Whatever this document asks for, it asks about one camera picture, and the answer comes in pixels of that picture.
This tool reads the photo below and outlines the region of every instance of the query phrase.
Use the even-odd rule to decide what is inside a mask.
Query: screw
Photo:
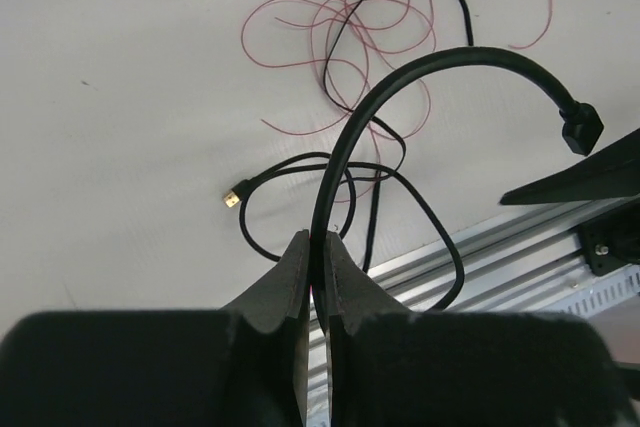
[[[596,245],[595,252],[596,252],[596,255],[598,255],[600,257],[602,257],[604,255],[608,255],[609,254],[609,247],[607,247],[606,245],[598,244],[598,245]]]

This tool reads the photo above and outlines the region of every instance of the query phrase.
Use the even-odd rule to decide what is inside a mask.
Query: usb connector
[[[227,204],[227,207],[229,208],[239,204],[249,193],[249,186],[250,184],[247,179],[238,182],[233,189],[231,189],[227,195],[222,198],[223,202]]]

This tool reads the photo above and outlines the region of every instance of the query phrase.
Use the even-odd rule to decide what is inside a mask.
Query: right-angle connector
[[[579,102],[577,107],[574,114],[561,113],[564,119],[562,137],[572,152],[586,156],[598,142],[604,125],[592,105]]]
[[[227,204],[227,207],[231,208],[234,205],[242,202],[249,193],[249,181],[247,179],[238,182],[233,189],[231,189],[223,198],[223,202]]]

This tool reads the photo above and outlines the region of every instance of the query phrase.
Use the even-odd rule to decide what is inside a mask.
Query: black bracket
[[[598,277],[637,262],[640,251],[640,200],[579,225],[578,235],[585,260]]]

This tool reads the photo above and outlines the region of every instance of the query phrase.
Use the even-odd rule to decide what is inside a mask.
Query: black cable connector
[[[589,155],[598,142],[604,124],[593,105],[576,102],[578,111],[572,114],[560,112],[564,119],[562,137],[572,152]]]

